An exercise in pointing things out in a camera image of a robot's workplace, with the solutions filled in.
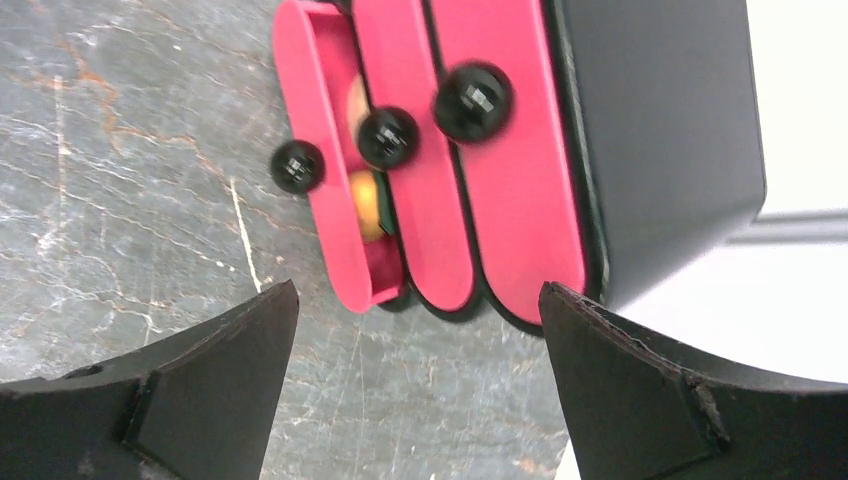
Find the small tan beauty sponge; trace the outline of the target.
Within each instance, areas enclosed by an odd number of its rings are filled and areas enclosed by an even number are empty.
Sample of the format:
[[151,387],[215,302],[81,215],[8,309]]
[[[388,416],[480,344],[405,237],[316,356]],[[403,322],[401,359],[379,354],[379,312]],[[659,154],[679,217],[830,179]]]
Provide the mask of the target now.
[[351,173],[350,190],[363,241],[374,242],[384,235],[380,225],[380,195],[378,183],[370,169]]

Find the large beige powder puff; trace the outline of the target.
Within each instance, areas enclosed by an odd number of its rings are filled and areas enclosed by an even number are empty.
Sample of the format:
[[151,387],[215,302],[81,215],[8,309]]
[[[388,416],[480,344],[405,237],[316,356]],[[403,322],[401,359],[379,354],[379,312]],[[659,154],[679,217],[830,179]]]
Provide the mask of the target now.
[[353,144],[356,144],[362,122],[370,113],[367,92],[361,74],[350,84],[346,98],[346,122]]

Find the black pink drawer organizer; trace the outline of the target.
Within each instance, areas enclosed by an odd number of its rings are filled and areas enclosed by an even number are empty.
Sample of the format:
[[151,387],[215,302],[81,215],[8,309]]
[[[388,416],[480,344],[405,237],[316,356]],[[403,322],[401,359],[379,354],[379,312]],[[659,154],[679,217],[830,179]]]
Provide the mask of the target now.
[[416,297],[461,322],[487,302],[539,334],[545,283],[623,307],[764,203],[743,1],[285,1],[271,35],[293,134],[272,176],[307,197],[350,311]]

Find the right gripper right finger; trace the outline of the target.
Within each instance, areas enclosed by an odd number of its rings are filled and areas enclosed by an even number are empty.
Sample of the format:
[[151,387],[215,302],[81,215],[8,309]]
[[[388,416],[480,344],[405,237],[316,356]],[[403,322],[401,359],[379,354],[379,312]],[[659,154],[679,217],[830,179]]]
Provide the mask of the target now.
[[741,364],[553,282],[544,338],[584,479],[843,479],[847,388]]

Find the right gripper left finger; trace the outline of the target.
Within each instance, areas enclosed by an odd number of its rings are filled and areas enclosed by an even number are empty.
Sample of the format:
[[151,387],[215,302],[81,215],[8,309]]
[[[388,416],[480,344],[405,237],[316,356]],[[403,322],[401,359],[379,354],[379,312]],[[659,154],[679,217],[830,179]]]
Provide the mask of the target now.
[[1,387],[5,479],[256,479],[299,314],[290,282],[127,354]]

